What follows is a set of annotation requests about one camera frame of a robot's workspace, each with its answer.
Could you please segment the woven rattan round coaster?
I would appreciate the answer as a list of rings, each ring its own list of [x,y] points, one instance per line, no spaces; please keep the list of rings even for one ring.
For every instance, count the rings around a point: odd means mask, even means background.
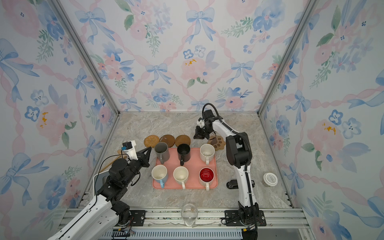
[[[156,135],[150,135],[145,138],[144,145],[146,148],[151,147],[154,148],[160,142],[160,138]]]

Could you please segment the plain brown wooden coaster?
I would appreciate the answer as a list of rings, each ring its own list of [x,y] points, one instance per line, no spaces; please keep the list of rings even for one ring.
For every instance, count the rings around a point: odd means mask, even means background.
[[[178,137],[175,138],[175,145],[178,147],[179,145],[186,144],[190,145],[191,144],[191,139],[187,135],[179,135]]]

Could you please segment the cork paw print coaster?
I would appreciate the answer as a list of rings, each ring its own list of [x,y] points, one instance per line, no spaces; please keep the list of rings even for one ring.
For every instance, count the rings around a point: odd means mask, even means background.
[[[212,145],[216,151],[224,150],[226,142],[222,136],[216,136],[213,139],[208,140],[208,144]]]

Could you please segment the brown wooden coaster white streak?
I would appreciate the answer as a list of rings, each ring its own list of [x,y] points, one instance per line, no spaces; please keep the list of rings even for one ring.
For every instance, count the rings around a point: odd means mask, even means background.
[[[160,142],[166,143],[169,148],[173,147],[175,144],[175,138],[172,135],[163,135],[160,138]]]

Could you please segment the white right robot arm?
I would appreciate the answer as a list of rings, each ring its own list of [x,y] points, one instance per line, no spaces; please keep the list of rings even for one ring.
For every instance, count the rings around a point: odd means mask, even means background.
[[[219,115],[217,109],[202,110],[202,117],[197,121],[194,139],[209,139],[211,133],[225,139],[229,164],[234,168],[239,189],[239,218],[249,230],[257,230],[262,225],[262,217],[257,203],[251,179],[251,161],[253,158],[249,137],[245,132],[238,132],[230,127]]]

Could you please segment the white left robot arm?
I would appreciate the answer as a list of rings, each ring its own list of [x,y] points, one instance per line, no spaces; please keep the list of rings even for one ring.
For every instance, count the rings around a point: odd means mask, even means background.
[[[115,225],[132,221],[130,206],[121,198],[134,186],[133,179],[141,168],[150,166],[151,151],[151,147],[138,152],[134,147],[122,150],[127,158],[112,163],[106,182],[99,189],[94,187],[96,195],[90,203],[50,239],[97,240]]]

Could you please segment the paper cup white lid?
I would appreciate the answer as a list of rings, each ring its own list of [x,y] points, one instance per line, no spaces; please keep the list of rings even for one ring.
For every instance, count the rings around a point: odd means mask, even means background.
[[[265,173],[263,180],[267,187],[275,187],[278,184],[278,177],[274,173]]]

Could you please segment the grey ceramic mug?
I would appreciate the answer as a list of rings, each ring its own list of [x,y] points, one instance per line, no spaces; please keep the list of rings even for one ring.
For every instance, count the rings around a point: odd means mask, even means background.
[[[162,165],[170,159],[169,147],[164,142],[159,142],[156,144],[155,152],[156,152],[157,159],[160,161]]]

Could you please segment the wooden mallet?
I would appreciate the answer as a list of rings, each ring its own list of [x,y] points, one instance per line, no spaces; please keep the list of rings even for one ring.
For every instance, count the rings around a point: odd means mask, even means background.
[[[117,150],[117,152],[112,157],[109,156],[105,161],[103,161],[99,173],[108,170],[116,160],[127,159],[127,157],[127,154],[125,154],[121,149]]]

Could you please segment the cream ceramic mug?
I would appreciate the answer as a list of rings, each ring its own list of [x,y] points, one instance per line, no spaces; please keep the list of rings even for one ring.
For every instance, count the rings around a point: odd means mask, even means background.
[[[173,177],[175,181],[182,186],[182,189],[186,189],[186,183],[189,179],[189,171],[187,168],[180,166],[175,168],[173,172]]]

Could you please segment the white mug red interior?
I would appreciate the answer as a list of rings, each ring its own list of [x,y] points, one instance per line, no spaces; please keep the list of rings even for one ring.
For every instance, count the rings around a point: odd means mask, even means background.
[[[206,191],[210,190],[210,186],[215,179],[215,173],[211,168],[203,168],[199,172],[199,182]]]

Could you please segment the black stapler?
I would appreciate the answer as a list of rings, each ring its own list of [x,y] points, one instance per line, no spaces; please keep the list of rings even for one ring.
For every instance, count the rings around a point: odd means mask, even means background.
[[[249,189],[255,187],[255,181],[251,180],[250,183],[247,180],[238,181],[238,180],[230,180],[227,182],[228,189]]]

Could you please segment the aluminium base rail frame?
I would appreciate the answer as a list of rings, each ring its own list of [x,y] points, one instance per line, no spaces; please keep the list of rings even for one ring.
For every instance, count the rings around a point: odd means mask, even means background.
[[[53,240],[313,240],[302,209],[260,209],[257,227],[245,226],[237,209],[132,208],[118,225],[112,210],[68,209]]]

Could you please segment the aluminium right corner post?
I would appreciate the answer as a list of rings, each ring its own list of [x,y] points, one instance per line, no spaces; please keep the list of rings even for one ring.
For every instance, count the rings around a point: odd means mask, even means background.
[[[296,47],[298,45],[298,41],[302,37],[302,35],[305,31],[305,28],[307,27],[307,25],[310,21],[310,18],[314,14],[314,10],[317,6],[317,3],[318,3],[318,1],[316,1],[316,0],[307,1],[307,5],[304,8],[304,11],[303,11],[301,18],[299,19],[300,21],[299,21],[299,23],[298,23],[298,25],[294,31],[294,34],[292,35],[291,40],[289,41],[289,44],[287,45],[287,48],[286,48],[284,54],[283,54],[282,61],[279,64],[279,67],[276,71],[276,74],[273,77],[271,84],[267,89],[266,95],[263,98],[263,102],[262,102],[262,104],[261,104],[261,106],[257,112],[259,118],[261,118],[262,114],[266,110],[267,105],[269,104],[269,100],[270,100],[271,96],[273,95],[273,91],[280,81],[280,77],[283,75],[285,68],[289,65],[291,57],[292,57],[292,55],[293,55],[293,53],[296,50]]]

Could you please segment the aluminium corner post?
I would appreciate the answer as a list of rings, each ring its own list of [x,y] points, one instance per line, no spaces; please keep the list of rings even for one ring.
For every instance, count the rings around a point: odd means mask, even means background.
[[[263,98],[263,102],[262,102],[262,104],[261,104],[261,106],[257,112],[259,118],[261,118],[262,114],[266,110],[267,105],[269,104],[269,100],[270,100],[271,96],[273,95],[273,91],[280,81],[280,77],[283,75],[285,68],[289,65],[291,57],[292,57],[292,55],[293,55],[293,53],[296,50],[296,47],[298,45],[298,41],[302,37],[302,35],[305,31],[305,28],[307,27],[307,25],[310,21],[310,18],[314,14],[314,10],[317,6],[317,3],[318,3],[318,1],[316,1],[316,0],[307,1],[307,5],[304,8],[304,11],[303,11],[301,18],[299,19],[300,21],[299,21],[299,23],[298,23],[298,25],[294,31],[294,34],[292,35],[291,40],[289,41],[289,44],[287,45],[287,48],[286,48],[284,54],[283,54],[282,61],[279,64],[279,67],[276,71],[276,74],[273,77],[271,84],[267,89],[266,95]]]
[[[71,22],[68,14],[66,13],[63,5],[58,0],[48,1],[49,5],[52,7],[54,13],[57,15],[60,22],[63,24],[64,29],[68,32],[69,36],[71,37],[74,46],[77,50],[77,52],[81,56],[81,60],[83,60],[85,66],[90,71],[92,77],[96,81],[96,84],[100,88],[102,94],[105,96],[108,104],[110,104],[113,112],[119,116],[120,111],[117,108],[117,105],[115,101],[113,100],[111,94],[109,93],[106,84],[100,77],[96,66],[94,65],[92,58],[90,54],[88,53],[85,45],[81,41],[81,38],[79,34],[76,31],[76,28],[74,27],[73,23]]]

